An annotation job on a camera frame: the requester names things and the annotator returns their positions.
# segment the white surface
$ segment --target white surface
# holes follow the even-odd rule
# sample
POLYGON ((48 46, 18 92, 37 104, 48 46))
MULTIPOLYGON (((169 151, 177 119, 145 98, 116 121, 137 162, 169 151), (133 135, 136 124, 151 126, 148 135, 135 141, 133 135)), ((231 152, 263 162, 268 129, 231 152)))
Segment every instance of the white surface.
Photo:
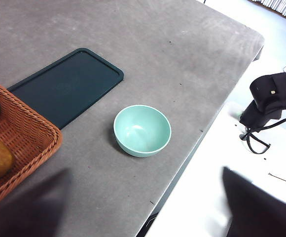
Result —
POLYGON ((272 146, 255 155, 239 139, 244 127, 236 115, 242 109, 235 103, 222 108, 146 237, 225 236, 230 212, 221 181, 223 166, 286 202, 286 182, 268 175, 286 180, 286 130, 275 127, 257 134, 272 146))

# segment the mint green bowl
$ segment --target mint green bowl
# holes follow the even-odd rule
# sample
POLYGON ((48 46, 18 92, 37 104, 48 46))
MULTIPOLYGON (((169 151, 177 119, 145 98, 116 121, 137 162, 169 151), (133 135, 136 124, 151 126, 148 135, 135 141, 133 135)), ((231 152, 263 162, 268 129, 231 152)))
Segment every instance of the mint green bowl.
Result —
POLYGON ((167 118, 147 105, 132 105, 114 119, 113 131, 120 147, 135 157, 149 157, 169 142, 172 129, 167 118))

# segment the table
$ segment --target table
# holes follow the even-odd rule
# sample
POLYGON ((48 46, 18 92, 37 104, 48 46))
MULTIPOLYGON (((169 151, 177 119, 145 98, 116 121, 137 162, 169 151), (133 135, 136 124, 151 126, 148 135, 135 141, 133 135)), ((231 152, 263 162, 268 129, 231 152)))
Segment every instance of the table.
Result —
POLYGON ((272 145, 265 154, 253 154, 239 139, 245 127, 233 116, 244 109, 234 102, 223 106, 146 237, 225 237, 232 214, 224 166, 286 203, 286 182, 269 175, 286 180, 286 130, 278 126, 257 134, 272 145))
POLYGON ((78 47, 125 74, 4 201, 69 167, 74 184, 57 236, 135 236, 262 45, 259 33, 193 0, 0 0, 3 86, 78 47), (156 107, 171 123, 156 156, 128 156, 115 141, 114 117, 132 104, 156 107))

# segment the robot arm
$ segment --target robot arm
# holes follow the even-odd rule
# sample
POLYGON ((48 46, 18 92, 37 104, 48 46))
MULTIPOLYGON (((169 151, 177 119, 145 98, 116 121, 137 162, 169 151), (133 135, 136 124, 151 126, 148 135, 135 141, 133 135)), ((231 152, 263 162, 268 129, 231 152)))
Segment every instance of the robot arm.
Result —
POLYGON ((254 100, 241 115, 240 123, 259 132, 270 119, 280 119, 286 110, 286 73, 265 75, 250 85, 254 100))

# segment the tray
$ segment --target tray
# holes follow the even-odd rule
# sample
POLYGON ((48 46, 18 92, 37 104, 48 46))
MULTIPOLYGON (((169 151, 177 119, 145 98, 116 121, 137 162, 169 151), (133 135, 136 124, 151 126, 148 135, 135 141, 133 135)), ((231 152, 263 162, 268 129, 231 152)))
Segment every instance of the tray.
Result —
POLYGON ((60 130, 0 85, 0 141, 15 156, 0 178, 0 201, 60 147, 60 130))
POLYGON ((120 69, 99 55, 79 48, 8 90, 62 129, 123 77, 120 69))

